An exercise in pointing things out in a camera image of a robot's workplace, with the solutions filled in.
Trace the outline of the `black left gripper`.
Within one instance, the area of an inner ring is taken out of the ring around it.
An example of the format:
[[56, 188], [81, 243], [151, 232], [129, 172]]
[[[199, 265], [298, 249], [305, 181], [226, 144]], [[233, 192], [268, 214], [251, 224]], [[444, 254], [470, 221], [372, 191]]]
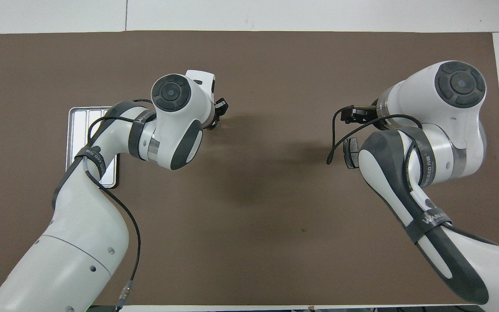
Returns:
[[208, 125], [210, 130], [214, 129], [218, 125], [220, 117], [226, 114], [228, 107], [228, 103], [225, 99], [219, 99], [216, 103], [214, 103], [214, 116], [212, 122]]

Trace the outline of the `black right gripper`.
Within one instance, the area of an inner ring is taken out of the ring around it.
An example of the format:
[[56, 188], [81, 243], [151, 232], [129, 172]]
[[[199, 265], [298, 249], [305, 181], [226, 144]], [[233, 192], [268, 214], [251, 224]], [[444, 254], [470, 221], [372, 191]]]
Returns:
[[374, 105], [349, 105], [340, 111], [340, 120], [345, 123], [368, 123], [378, 118]]

